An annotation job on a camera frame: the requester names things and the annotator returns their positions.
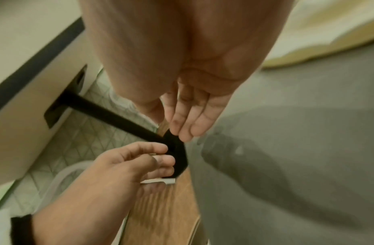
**black stripe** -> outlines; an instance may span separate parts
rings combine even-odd
[[[0,110],[85,29],[77,19],[0,84]]]

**patterned tile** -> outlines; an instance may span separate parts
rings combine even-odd
[[[106,73],[101,73],[84,97],[153,132],[156,131],[156,128],[142,117],[113,104],[109,99],[110,87]],[[73,111],[1,208],[10,208],[12,216],[32,213],[53,178],[62,169],[80,161],[94,160],[109,149],[139,140],[141,141],[97,119]],[[56,196],[63,192],[81,172],[77,171],[68,176],[62,182]]]

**black rod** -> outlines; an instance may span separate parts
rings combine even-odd
[[[80,111],[86,115],[94,117],[104,123],[119,128],[127,133],[133,134],[143,140],[149,142],[163,143],[168,146],[170,150],[174,149],[174,145],[168,142],[160,135],[149,131],[123,117],[117,115],[93,102],[90,102],[78,94],[65,90],[59,97],[59,101],[74,110]]]

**black cuff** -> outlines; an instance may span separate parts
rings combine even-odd
[[[12,245],[36,245],[32,230],[32,215],[11,218]]]

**wooden floor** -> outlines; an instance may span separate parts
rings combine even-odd
[[[162,123],[163,135],[168,124]],[[122,245],[187,245],[199,218],[189,169],[165,191],[138,200],[130,211]]]

